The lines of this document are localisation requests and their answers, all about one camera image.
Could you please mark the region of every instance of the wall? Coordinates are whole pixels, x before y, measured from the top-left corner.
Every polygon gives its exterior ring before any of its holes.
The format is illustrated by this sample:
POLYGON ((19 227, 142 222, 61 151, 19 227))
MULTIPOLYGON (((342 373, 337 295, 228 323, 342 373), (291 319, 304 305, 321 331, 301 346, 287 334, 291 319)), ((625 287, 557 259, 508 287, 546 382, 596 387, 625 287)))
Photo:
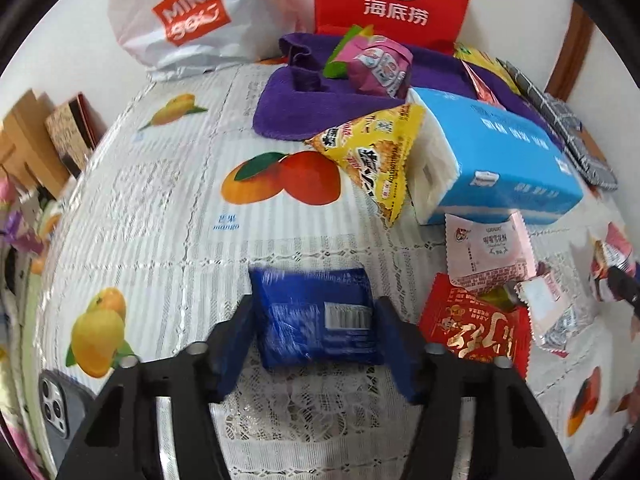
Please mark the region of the wall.
MULTIPOLYGON (((290 0, 313 29, 313 0, 290 0)), ((0 117, 29 88, 55 105, 82 91, 111 124, 145 85, 144 69, 115 43, 108 0, 60 0, 0 76, 0 117)), ((570 14, 570 0, 471 0, 461 39, 511 60, 545 86, 570 14)))
POLYGON ((620 181, 614 198, 632 242, 640 248, 640 89, 599 30, 568 103, 620 181))

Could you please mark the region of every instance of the smartphone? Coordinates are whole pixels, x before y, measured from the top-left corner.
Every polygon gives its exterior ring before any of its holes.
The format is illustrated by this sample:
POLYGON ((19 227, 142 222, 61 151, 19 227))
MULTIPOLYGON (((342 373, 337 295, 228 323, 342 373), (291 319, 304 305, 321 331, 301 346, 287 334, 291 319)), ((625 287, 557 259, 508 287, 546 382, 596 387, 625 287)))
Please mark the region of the smartphone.
POLYGON ((94 400, 94 394, 56 370, 42 371, 38 390, 47 440, 53 462, 59 469, 66 450, 94 400))

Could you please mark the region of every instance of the yellow package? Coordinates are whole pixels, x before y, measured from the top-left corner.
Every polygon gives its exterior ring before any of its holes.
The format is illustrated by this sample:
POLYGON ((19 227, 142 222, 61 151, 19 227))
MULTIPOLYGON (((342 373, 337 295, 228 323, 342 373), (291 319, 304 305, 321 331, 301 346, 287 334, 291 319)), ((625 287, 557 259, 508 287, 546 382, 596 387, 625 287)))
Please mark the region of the yellow package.
POLYGON ((482 68, 493 72, 507 83, 507 85, 509 85, 509 88, 514 94, 521 95, 516 83, 511 79, 509 72, 504 69, 495 57, 491 57, 487 53, 482 52, 482 50, 478 50, 472 46, 466 46, 462 43, 456 43, 455 49, 456 51, 453 53, 453 57, 468 63, 473 63, 474 65, 481 66, 482 68))
POLYGON ((337 162, 375 200, 390 226, 404 203, 404 163, 424 111, 409 104, 382 110, 329 128, 306 143, 337 162))

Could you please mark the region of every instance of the miniso bag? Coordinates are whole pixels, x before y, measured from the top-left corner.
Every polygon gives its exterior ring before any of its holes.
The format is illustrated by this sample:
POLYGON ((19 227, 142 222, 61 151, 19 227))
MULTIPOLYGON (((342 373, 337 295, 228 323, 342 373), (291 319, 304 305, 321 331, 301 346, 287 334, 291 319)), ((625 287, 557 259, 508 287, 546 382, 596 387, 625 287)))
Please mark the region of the miniso bag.
POLYGON ((275 0, 109 0, 118 44, 152 80, 280 55, 295 16, 275 0))

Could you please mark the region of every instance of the blue snack package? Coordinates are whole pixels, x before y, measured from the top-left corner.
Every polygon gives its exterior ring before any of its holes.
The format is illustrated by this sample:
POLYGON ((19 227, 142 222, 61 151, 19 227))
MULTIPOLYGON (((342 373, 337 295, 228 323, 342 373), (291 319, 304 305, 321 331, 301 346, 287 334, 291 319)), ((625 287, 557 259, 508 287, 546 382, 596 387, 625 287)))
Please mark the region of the blue snack package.
POLYGON ((381 364, 364 269, 249 270, 265 368, 313 361, 381 364))

